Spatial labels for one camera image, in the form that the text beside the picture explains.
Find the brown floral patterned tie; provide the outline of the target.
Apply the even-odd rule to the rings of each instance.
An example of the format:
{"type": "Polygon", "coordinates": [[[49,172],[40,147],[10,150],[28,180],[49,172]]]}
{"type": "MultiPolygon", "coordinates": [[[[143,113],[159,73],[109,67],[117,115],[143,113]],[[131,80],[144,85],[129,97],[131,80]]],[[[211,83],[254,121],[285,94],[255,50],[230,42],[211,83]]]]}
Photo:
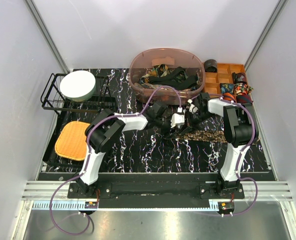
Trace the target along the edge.
{"type": "Polygon", "coordinates": [[[199,142],[228,143],[222,130],[194,130],[187,133],[177,131],[162,131],[164,139],[177,139],[199,142]]]}

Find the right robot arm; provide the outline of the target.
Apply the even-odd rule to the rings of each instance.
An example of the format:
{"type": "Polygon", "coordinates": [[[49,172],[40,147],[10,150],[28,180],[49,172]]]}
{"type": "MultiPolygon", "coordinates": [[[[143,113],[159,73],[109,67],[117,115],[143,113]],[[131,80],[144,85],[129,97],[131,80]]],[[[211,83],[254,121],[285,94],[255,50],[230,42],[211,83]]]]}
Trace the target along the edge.
{"type": "Polygon", "coordinates": [[[253,104],[250,101],[238,103],[227,95],[211,98],[209,93],[203,92],[187,101],[187,109],[193,127],[213,115],[223,118],[227,151],[214,190],[218,197],[227,198],[239,190],[244,158],[259,135],[253,104]]]}

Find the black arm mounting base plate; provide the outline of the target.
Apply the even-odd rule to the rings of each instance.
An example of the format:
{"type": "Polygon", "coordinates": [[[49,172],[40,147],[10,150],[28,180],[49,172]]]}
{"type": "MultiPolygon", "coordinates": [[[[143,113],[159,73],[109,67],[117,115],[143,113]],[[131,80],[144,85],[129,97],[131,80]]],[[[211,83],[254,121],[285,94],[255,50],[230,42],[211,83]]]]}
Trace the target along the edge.
{"type": "Polygon", "coordinates": [[[218,173],[102,173],[92,185],[71,182],[67,197],[72,199],[101,199],[126,196],[187,196],[201,199],[245,198],[243,185],[228,183],[221,189],[218,173]]]}

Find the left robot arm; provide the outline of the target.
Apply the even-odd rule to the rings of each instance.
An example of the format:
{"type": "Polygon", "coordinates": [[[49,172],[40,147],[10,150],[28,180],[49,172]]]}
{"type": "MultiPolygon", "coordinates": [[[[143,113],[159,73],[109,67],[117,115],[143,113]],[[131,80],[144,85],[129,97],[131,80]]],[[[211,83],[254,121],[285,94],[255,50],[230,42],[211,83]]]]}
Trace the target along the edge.
{"type": "Polygon", "coordinates": [[[154,127],[162,130],[171,128],[170,118],[164,117],[167,107],[167,104],[157,101],[143,113],[117,114],[104,109],[95,117],[85,130],[86,155],[79,178],[76,179],[78,192],[83,197],[91,198],[96,193],[95,183],[99,178],[102,160],[123,132],[154,127]]]}

